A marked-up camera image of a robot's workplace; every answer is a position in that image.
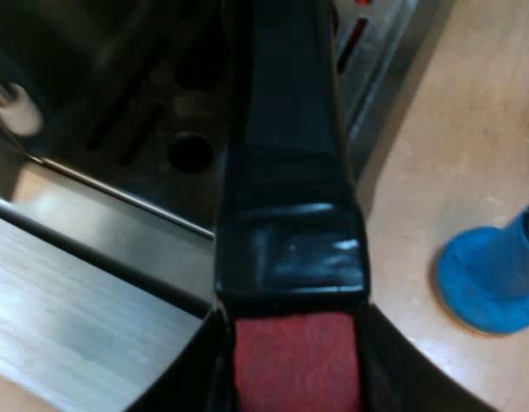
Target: wooden table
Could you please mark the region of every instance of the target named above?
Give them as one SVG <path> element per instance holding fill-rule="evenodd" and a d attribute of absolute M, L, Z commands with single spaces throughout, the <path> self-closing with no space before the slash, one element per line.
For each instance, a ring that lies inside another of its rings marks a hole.
<path fill-rule="evenodd" d="M 431 282 L 452 236 L 502 227 L 529 204 L 529 0 L 456 3 L 394 141 L 384 137 L 368 164 L 362 198 L 375 180 L 375 303 L 468 391 L 502 411 L 529 411 L 529 328 L 467 329 Z"/>
<path fill-rule="evenodd" d="M 0 376 L 0 412 L 58 412 L 48 403 Z"/>

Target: black handle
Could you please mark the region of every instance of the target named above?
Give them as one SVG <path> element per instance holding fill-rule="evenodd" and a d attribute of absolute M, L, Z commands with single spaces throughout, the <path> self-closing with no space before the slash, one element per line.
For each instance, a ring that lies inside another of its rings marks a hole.
<path fill-rule="evenodd" d="M 337 107 L 331 12 L 329 0 L 236 5 L 236 100 L 216 291 L 239 315 L 368 295 L 366 237 Z"/>

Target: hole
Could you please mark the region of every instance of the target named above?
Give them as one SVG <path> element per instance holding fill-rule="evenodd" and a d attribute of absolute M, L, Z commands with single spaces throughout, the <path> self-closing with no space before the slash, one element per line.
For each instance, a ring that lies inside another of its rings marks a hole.
<path fill-rule="evenodd" d="M 213 148 L 204 135 L 187 131 L 179 133 L 167 153 L 171 165 L 182 173 L 202 172 L 213 161 Z"/>
<path fill-rule="evenodd" d="M 344 68 L 349 61 L 350 54 L 358 44 L 358 40 L 361 38 L 364 29 L 368 25 L 368 19 L 358 19 L 358 22 L 352 29 L 352 34 L 350 35 L 347 45 L 344 47 L 339 60 L 337 61 L 337 73 L 340 75 L 343 73 Z"/>
<path fill-rule="evenodd" d="M 221 80 L 226 54 L 221 14 L 215 13 L 175 70 L 177 83 L 188 90 L 212 89 Z"/>
<path fill-rule="evenodd" d="M 140 149 L 143 147 L 144 142 L 146 142 L 148 137 L 155 130 L 155 127 L 158 124 L 158 121 L 160 120 L 162 114 L 163 106 L 156 106 L 152 109 L 146 120 L 144 120 L 144 122 L 138 128 L 137 133 L 135 133 L 135 136 L 133 136 L 133 138 L 131 139 L 127 150 L 119 159 L 119 164 L 121 166 L 129 166 L 135 160 L 135 157 L 137 156 L 137 153 L 140 151 Z"/>

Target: blue rubber base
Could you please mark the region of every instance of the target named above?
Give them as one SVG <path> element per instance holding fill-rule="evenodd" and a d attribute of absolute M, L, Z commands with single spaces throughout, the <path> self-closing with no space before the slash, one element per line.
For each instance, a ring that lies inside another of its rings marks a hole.
<path fill-rule="evenodd" d="M 478 276 L 465 264 L 465 254 L 498 234 L 496 227 L 480 227 L 454 238 L 442 253 L 437 282 L 447 306 L 472 327 L 489 333 L 511 333 L 529 325 L 529 295 L 524 298 L 494 296 L 484 290 Z"/>

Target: blue object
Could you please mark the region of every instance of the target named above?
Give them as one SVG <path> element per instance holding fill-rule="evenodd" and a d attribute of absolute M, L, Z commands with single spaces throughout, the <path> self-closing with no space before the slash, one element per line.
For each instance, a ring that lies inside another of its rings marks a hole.
<path fill-rule="evenodd" d="M 529 325 L 529 208 L 505 229 L 456 236 L 442 253 L 437 281 L 455 315 L 489 333 Z"/>

